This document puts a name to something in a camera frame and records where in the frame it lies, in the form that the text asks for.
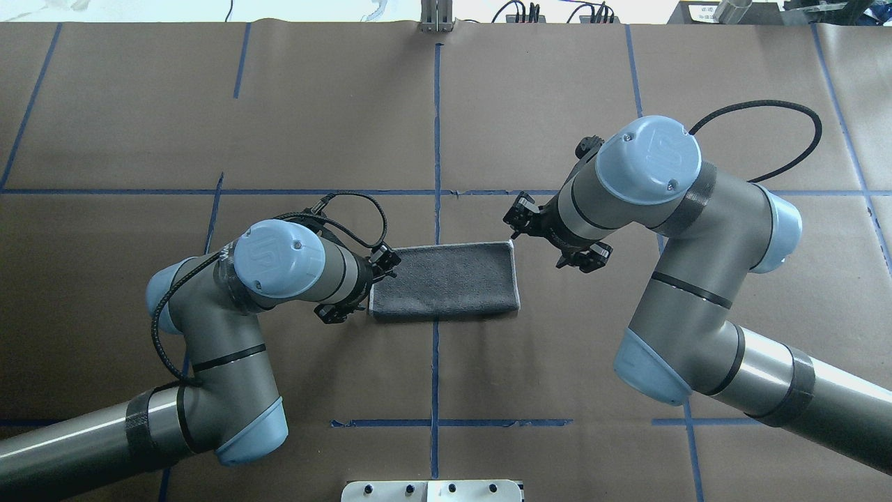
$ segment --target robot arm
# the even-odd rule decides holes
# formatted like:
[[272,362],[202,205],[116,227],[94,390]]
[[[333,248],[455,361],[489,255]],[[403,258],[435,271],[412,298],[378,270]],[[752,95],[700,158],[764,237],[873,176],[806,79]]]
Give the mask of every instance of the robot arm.
[[209,450],[232,465],[278,448],[288,428],[256,314],[299,299],[319,303],[323,322],[343,322],[400,261],[383,242],[369,258],[355,255],[321,225],[296,219],[313,228],[258,222],[220,252],[155,274],[150,313],[171,285],[207,263],[158,322],[184,335],[200,385],[178,381],[0,442],[0,498],[66,498]]
[[637,222],[668,237],[616,356],[617,375],[659,401],[695,390],[892,473],[892,392],[728,322],[748,272],[780,266],[798,244],[795,206],[717,170],[672,119],[633,121],[580,162],[545,206],[521,194],[505,216],[515,236],[547,238],[557,266],[591,272],[601,240]]

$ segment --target gray towel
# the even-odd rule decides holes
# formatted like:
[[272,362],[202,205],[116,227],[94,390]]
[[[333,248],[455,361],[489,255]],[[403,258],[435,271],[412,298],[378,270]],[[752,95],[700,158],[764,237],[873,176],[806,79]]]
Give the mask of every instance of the gray towel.
[[396,249],[396,278],[372,286],[368,311],[381,321],[504,314],[520,308],[514,244],[478,242]]

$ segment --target white floor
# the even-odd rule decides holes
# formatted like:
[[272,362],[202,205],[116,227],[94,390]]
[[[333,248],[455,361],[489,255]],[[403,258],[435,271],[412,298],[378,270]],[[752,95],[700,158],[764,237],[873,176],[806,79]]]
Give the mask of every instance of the white floor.
[[[502,0],[455,0],[453,14],[459,19],[490,22],[503,3]],[[549,22],[566,22],[578,5],[565,0],[541,0],[538,4],[541,15]],[[677,0],[610,0],[608,4],[623,22],[664,24]],[[417,21],[420,5],[420,0],[234,0],[229,20],[364,21],[371,17],[374,21]],[[223,21],[228,10],[229,0],[4,0],[0,2],[0,21]],[[514,7],[504,13],[514,13]]]

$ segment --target white mounting plate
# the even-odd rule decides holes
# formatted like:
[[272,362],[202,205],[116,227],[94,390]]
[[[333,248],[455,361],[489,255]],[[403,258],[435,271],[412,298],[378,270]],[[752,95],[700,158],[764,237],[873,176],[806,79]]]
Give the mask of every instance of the white mounting plate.
[[524,491],[511,480],[354,481],[343,488],[341,502],[524,502]]

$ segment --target blue joint cap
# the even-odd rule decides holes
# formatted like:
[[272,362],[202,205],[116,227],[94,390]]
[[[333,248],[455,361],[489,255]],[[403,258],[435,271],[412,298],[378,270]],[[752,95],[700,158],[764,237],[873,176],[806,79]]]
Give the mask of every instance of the blue joint cap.
[[802,238],[802,216],[791,203],[774,195],[762,185],[756,186],[768,197],[768,204],[772,208],[772,237],[762,261],[750,271],[767,273],[783,265],[787,256],[791,255],[799,245],[799,240]]
[[[158,307],[158,302],[164,298],[164,295],[170,290],[170,286],[173,286],[173,280],[177,277],[179,268],[193,258],[194,256],[190,256],[178,264],[172,264],[168,268],[155,273],[149,279],[149,285],[145,287],[145,309],[149,311],[149,317],[152,317],[152,314],[155,313],[155,308]],[[170,318],[170,302],[161,310],[161,317],[158,318],[158,328],[174,335],[183,334],[182,331],[174,326],[173,319]]]
[[287,437],[288,422],[280,397],[214,454],[223,465],[246,464],[279,448]]
[[700,146],[679,122],[660,115],[632,121],[601,147],[595,172],[608,192],[635,205],[681,197],[700,174]]
[[235,243],[235,274],[251,291],[289,298],[311,288],[326,266],[326,250],[312,230],[297,223],[254,223]]
[[616,353],[614,371],[641,394],[672,406],[683,404],[693,393],[688,382],[628,328]]

